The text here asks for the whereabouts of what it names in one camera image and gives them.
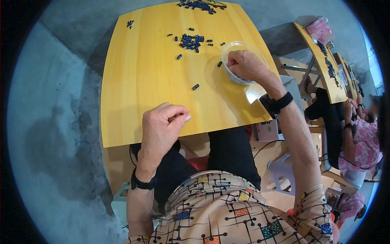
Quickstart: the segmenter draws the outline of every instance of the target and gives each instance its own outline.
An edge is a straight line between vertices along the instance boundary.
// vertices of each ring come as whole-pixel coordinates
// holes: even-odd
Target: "table leg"
[[[310,63],[309,63],[309,66],[307,67],[307,70],[305,72],[305,75],[303,76],[302,78],[302,81],[301,83],[299,83],[299,88],[301,88],[301,86],[303,86],[305,84],[305,80],[307,79],[307,77],[309,76],[309,73],[310,73],[310,70],[312,69],[313,67],[313,64],[314,64],[314,56],[312,57],[312,60],[310,60]]]
[[[317,85],[317,83],[319,82],[319,80],[321,79],[321,75],[318,75],[318,77],[317,77],[317,79],[316,79],[316,81],[314,82],[314,86],[316,86]]]

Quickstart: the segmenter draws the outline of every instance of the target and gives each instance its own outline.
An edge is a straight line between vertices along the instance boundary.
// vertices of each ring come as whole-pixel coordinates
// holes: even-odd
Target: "black wristband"
[[[275,113],[275,114],[279,114],[280,113],[280,110],[284,107],[286,107],[287,105],[289,105],[293,100],[293,96],[291,95],[290,92],[287,92],[286,95],[284,95],[281,99],[279,100],[275,100],[275,99],[271,99],[270,100],[270,105],[271,105],[271,108],[272,108],[272,111]]]
[[[154,176],[148,183],[142,182],[139,179],[137,179],[137,177],[135,176],[136,169],[137,167],[135,167],[133,174],[131,175],[131,189],[134,190],[135,188],[139,188],[139,189],[152,190],[157,184],[156,176]]]
[[[346,125],[344,126],[344,129],[347,129],[347,128],[349,128],[349,129],[352,130],[352,124],[351,124],[351,123],[346,124]]]

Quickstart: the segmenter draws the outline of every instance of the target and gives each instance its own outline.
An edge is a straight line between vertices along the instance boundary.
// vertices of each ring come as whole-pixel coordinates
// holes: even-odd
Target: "plastic bag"
[[[306,27],[307,32],[313,38],[321,42],[323,45],[328,44],[335,35],[330,29],[329,25],[323,20],[324,18],[319,18],[314,23]]]

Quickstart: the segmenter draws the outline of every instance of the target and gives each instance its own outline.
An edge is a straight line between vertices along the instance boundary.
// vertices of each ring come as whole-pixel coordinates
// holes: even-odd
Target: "orange square pattern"
[[[246,208],[243,208],[243,209],[235,210],[234,214],[236,215],[236,217],[240,217],[249,214],[249,212]]]

